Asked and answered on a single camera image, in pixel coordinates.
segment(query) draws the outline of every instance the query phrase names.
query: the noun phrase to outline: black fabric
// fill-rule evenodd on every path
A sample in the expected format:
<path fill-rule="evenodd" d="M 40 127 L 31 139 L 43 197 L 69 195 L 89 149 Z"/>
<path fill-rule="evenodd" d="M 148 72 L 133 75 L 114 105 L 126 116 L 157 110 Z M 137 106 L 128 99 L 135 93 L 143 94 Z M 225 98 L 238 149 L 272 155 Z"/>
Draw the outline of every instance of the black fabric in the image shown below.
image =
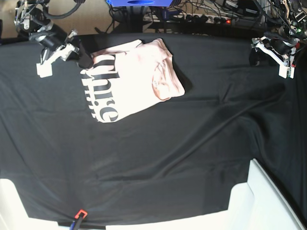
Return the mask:
<path fill-rule="evenodd" d="M 257 158 L 306 220 L 306 65 L 295 79 L 248 63 L 247 41 L 174 34 L 82 37 L 90 52 L 162 38 L 186 94 L 116 123 L 96 122 L 80 69 L 35 64 L 42 47 L 0 48 L 0 178 L 30 217 L 137 224 L 226 210 Z"/>

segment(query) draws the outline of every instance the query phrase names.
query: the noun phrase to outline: black tablecloth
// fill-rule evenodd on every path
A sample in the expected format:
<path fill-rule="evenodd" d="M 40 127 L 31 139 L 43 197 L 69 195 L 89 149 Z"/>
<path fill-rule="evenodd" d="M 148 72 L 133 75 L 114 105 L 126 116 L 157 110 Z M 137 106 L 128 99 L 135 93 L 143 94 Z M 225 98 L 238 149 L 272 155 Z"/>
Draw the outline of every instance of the black tablecloth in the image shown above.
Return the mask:
<path fill-rule="evenodd" d="M 116 123 L 96 122 L 80 69 L 58 60 L 40 79 L 42 47 L 0 47 L 0 178 L 30 217 L 136 224 L 226 210 L 257 158 L 307 219 L 305 58 L 295 79 L 248 64 L 247 41 L 173 34 L 82 37 L 91 52 L 162 38 L 186 94 Z"/>

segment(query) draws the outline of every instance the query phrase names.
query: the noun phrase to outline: wooden floor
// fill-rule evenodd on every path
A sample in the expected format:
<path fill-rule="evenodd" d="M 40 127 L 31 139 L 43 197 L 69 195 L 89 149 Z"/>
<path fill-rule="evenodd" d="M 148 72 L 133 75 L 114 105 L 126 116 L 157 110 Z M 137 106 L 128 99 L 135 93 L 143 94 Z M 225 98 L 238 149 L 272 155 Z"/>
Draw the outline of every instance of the wooden floor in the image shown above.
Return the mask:
<path fill-rule="evenodd" d="M 3 20 L 2 38 L 16 37 L 14 19 L 14 8 L 17 0 L 0 0 L 0 19 Z M 73 0 L 50 0 L 49 12 L 51 14 L 62 14 L 68 12 L 76 3 Z M 111 23 L 108 6 L 104 0 L 87 0 L 77 12 L 68 18 L 54 20 L 54 22 L 69 32 L 76 29 L 78 34 L 96 34 L 94 27 L 101 31 Z"/>

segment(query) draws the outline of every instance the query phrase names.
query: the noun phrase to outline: folded shirt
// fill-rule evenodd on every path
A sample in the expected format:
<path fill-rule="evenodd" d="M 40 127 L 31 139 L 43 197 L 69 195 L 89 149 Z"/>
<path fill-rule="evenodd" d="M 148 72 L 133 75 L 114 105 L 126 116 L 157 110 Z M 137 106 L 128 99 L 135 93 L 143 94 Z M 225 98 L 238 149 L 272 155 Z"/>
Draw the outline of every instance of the folded shirt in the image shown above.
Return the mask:
<path fill-rule="evenodd" d="M 162 39 L 136 40 L 92 56 L 93 67 L 81 74 L 86 100 L 99 122 L 119 121 L 185 93 Z"/>

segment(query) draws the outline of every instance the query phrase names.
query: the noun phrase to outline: black cloth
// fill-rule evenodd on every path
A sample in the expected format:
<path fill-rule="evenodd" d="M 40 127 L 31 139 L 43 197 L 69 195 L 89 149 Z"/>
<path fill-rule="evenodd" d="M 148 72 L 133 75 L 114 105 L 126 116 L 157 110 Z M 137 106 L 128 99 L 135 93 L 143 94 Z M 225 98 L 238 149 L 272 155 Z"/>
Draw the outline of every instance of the black cloth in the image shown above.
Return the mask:
<path fill-rule="evenodd" d="M 186 94 L 109 124 L 92 118 L 75 63 L 58 60 L 40 79 L 41 46 L 0 47 L 0 178 L 14 182 L 28 215 L 67 222 L 83 208 L 88 224 L 113 225 L 218 212 L 257 158 L 306 220 L 306 65 L 293 80 L 252 68 L 241 40 L 81 38 L 94 52 L 159 37 Z"/>

